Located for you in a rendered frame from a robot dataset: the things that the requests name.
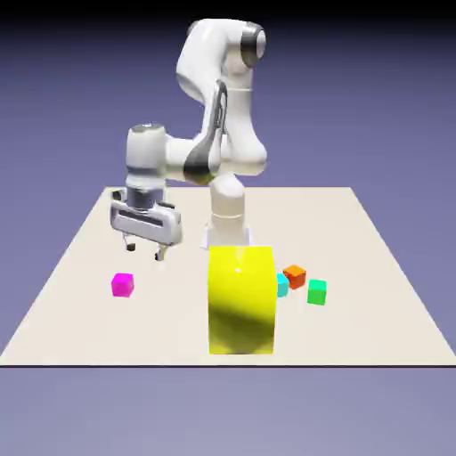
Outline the small magenta cube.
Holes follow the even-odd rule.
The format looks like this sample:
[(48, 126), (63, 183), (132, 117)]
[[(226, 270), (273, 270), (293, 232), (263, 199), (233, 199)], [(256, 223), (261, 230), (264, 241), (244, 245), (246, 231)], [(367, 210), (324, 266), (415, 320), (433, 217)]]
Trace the small magenta cube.
[(134, 276), (131, 273), (116, 273), (111, 280), (114, 297), (130, 297), (134, 291)]

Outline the large yellow box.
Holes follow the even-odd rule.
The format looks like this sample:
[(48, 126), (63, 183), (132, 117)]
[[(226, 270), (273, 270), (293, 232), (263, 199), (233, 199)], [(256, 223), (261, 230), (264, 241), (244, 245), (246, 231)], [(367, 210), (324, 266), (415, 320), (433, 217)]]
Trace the large yellow box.
[(277, 288), (270, 246), (210, 248), (208, 351), (272, 354)]

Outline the small orange cube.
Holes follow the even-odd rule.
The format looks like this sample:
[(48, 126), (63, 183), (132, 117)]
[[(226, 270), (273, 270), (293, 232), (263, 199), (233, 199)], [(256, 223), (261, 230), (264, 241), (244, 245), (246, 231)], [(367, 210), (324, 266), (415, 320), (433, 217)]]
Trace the small orange cube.
[(291, 289), (298, 289), (305, 285), (306, 270), (298, 265), (290, 265), (282, 270), (289, 281)]

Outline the small green cube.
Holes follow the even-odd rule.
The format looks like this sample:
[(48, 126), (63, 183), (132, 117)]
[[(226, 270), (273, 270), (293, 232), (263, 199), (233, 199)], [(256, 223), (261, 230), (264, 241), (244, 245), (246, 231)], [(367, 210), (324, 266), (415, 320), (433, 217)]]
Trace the small green cube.
[(307, 303), (313, 305), (325, 305), (327, 294), (327, 282), (324, 280), (311, 279), (308, 282)]

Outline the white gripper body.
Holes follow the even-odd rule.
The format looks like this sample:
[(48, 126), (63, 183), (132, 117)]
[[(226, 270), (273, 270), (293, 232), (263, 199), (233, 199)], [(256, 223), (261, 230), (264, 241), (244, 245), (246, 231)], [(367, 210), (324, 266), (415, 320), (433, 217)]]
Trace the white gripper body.
[(183, 238), (181, 214), (159, 204), (138, 210), (123, 201), (113, 200), (110, 205), (110, 224), (117, 231), (166, 246), (178, 244)]

